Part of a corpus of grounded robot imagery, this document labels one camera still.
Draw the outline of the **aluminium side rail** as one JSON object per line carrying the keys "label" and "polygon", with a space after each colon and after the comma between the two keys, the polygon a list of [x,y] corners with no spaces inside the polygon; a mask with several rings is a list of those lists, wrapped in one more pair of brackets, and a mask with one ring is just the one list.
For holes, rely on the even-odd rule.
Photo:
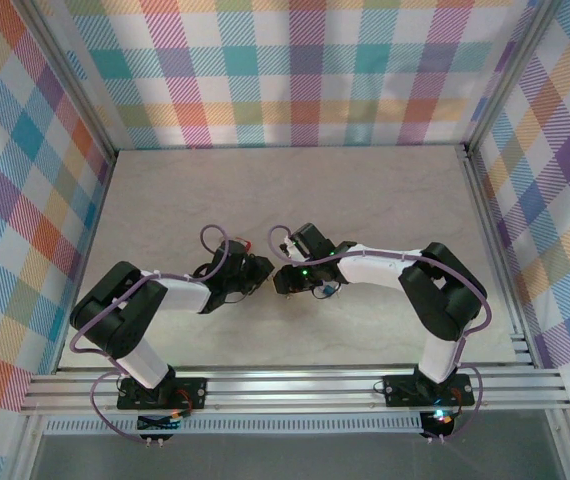
{"label": "aluminium side rail", "polygon": [[518,347],[513,347],[516,362],[532,368],[540,368],[540,358],[535,345],[532,343],[531,332],[509,269],[507,254],[501,243],[499,231],[494,224],[490,203],[474,162],[475,157],[467,151],[465,144],[456,145],[455,151],[475,209],[491,269],[494,282],[494,293],[491,294],[491,298],[498,301],[501,314],[504,317],[503,322],[509,326],[510,338],[513,343],[518,344]]}

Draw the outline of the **aluminium frame post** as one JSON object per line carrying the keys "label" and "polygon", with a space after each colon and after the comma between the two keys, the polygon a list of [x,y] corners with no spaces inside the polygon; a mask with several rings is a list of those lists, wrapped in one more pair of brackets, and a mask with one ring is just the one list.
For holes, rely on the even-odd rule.
{"label": "aluminium frame post", "polygon": [[105,155],[107,162],[110,165],[114,165],[118,157],[117,149],[114,147],[89,97],[86,95],[79,77],[74,72],[64,50],[60,47],[52,33],[45,15],[40,11],[35,0],[11,1],[43,51],[64,92],[68,94],[81,119],[85,122],[92,138],[97,142],[99,150]]}
{"label": "aluminium frame post", "polygon": [[466,130],[462,146],[469,159],[480,150],[562,3],[562,0],[523,1],[523,11],[510,27],[505,46],[499,50],[500,56],[490,63],[494,70]]}

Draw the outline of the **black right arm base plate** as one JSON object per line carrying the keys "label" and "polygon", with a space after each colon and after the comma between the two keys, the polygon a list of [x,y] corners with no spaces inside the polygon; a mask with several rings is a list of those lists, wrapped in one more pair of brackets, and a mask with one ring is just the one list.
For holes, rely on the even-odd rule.
{"label": "black right arm base plate", "polygon": [[389,375],[382,378],[388,407],[473,406],[475,397],[470,377],[455,373],[437,384],[419,374]]}

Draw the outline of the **long aluminium base rail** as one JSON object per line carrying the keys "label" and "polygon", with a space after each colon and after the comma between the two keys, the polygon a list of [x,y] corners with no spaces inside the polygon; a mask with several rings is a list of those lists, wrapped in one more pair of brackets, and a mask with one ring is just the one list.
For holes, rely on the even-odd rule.
{"label": "long aluminium base rail", "polygon": [[[527,364],[481,365],[483,387],[480,407],[486,410],[549,410],[570,407],[561,374]],[[207,394],[203,414],[219,413],[347,413],[382,412],[385,375],[409,374],[409,368],[381,365],[355,368],[185,369],[180,377],[204,377]],[[89,391],[104,371],[99,368],[64,368],[54,375],[35,376],[21,407],[28,414],[89,414]]]}

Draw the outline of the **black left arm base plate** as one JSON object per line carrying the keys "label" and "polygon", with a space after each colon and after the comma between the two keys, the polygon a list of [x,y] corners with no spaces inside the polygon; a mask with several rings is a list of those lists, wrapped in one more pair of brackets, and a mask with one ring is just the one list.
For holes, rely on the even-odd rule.
{"label": "black left arm base plate", "polygon": [[125,378],[117,390],[118,410],[199,410],[205,406],[207,379],[165,379],[150,389],[132,378]]}

